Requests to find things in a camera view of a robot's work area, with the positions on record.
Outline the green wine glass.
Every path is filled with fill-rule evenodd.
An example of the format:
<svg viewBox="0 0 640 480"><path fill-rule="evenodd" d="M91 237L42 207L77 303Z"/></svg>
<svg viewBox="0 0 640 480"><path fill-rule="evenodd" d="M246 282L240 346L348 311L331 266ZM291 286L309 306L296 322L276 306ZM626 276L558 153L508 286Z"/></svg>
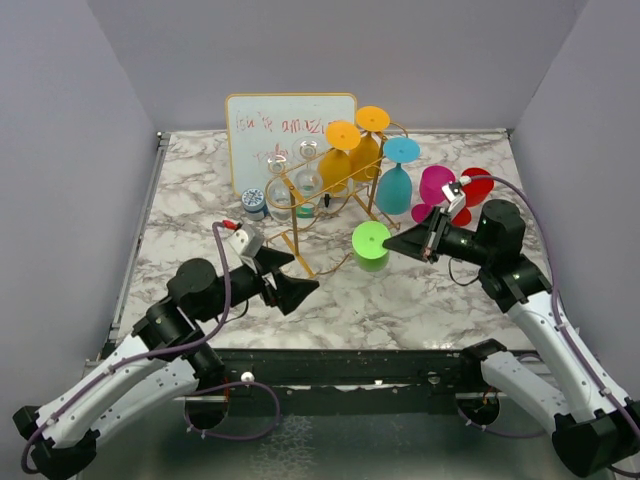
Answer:
<svg viewBox="0 0 640 480"><path fill-rule="evenodd" d="M358 225L351 237L352 250L358 266L367 272L385 268L389 251L383 246L391 237L388 228L378 221L366 221Z"/></svg>

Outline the teal wine glass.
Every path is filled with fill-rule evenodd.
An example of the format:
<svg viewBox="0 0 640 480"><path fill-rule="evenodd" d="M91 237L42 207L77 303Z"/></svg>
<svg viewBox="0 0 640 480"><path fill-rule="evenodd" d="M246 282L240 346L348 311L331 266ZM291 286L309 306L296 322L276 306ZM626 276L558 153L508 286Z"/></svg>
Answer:
<svg viewBox="0 0 640 480"><path fill-rule="evenodd" d="M421 149L411 138L400 136L389 139L383 146L384 158L394 166L379 180L375 203L388 215L401 215L411 204L412 180L403 165L417 160Z"/></svg>

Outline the pink wine glass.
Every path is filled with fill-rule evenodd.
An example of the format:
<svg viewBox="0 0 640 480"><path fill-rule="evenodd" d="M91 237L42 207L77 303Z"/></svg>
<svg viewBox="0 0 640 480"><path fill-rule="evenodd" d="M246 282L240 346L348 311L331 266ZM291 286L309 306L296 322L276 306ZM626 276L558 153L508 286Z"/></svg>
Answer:
<svg viewBox="0 0 640 480"><path fill-rule="evenodd" d="M431 210L445 200L442 187L455 180L455 174L445 166L432 165L422 172L419 185L419 202L411 209L412 219L421 223Z"/></svg>

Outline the red wine glass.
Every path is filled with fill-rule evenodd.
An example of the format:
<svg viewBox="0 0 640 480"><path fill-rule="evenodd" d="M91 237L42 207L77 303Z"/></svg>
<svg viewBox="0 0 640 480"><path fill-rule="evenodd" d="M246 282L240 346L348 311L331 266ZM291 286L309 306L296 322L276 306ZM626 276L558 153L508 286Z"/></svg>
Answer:
<svg viewBox="0 0 640 480"><path fill-rule="evenodd" d="M489 179L473 180L462 187L466 195L466 206L454 217L454 226L467 226L472 220L471 208L482 204L494 188L494 181Z"/></svg>

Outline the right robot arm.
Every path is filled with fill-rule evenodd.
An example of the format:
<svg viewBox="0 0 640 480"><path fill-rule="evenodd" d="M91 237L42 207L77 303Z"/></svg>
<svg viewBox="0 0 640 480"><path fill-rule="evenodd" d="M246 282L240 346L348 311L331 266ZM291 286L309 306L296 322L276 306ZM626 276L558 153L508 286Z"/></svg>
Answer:
<svg viewBox="0 0 640 480"><path fill-rule="evenodd" d="M523 366L495 340L465 349L461 383L505 393L551 437L557 456L576 476L639 452L639 404L591 354L561 312L552 286L521 251L526 223L518 207L490 200L476 230L456 227L442 208L384 242L386 249L434 263L448 256L478 266L483 291L526 335L556 383Z"/></svg>

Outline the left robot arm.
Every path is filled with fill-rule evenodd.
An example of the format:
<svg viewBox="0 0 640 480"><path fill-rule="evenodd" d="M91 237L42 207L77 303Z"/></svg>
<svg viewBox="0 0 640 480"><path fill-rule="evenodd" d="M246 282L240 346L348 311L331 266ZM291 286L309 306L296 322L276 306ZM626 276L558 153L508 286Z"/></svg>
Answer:
<svg viewBox="0 0 640 480"><path fill-rule="evenodd" d="M78 384L42 406L23 406L13 422L26 445L21 468L48 479L69 479L95 458L107 427L156 402L214 392L226 378L223 361L201 323L226 323L232 307L260 296L287 315L316 289L316 280L289 277L289 253L262 247L258 266L225 268L194 258L167 284L122 343Z"/></svg>

